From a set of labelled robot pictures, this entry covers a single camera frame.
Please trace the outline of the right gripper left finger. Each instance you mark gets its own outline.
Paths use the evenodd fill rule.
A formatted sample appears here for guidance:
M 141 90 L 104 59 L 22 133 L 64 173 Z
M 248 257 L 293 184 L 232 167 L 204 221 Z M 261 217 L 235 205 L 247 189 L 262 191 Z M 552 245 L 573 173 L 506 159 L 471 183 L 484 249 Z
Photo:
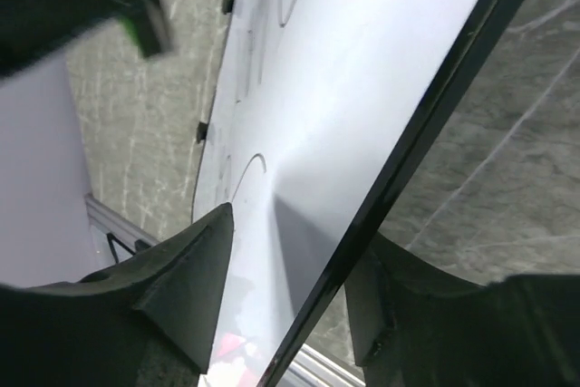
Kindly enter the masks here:
M 4 386 L 194 386 L 208 371 L 233 245 L 225 203 L 77 283 L 1 289 Z

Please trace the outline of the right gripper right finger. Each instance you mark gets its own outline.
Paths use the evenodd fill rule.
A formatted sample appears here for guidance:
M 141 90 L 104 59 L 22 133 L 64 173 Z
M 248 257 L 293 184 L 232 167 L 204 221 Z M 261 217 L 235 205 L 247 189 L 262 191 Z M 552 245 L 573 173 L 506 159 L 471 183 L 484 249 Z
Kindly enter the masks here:
M 579 278 L 478 285 L 376 235 L 345 285 L 369 386 L 576 386 Z

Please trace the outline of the green whiteboard eraser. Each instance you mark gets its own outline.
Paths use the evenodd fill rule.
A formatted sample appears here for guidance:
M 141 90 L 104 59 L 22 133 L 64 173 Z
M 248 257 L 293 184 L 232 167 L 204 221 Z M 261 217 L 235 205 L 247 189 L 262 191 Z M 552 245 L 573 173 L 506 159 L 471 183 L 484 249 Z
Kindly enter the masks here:
M 144 58 L 173 49 L 171 26 L 162 0 L 139 0 L 136 10 L 121 21 Z

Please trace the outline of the white whiteboard black frame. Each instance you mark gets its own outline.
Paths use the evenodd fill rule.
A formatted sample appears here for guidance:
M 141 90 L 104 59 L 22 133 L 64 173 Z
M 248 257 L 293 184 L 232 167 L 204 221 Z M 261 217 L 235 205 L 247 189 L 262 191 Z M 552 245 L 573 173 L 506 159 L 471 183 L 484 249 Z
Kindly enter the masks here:
M 192 218 L 232 257 L 203 386 L 292 361 L 388 210 L 392 174 L 523 0 L 232 0 Z

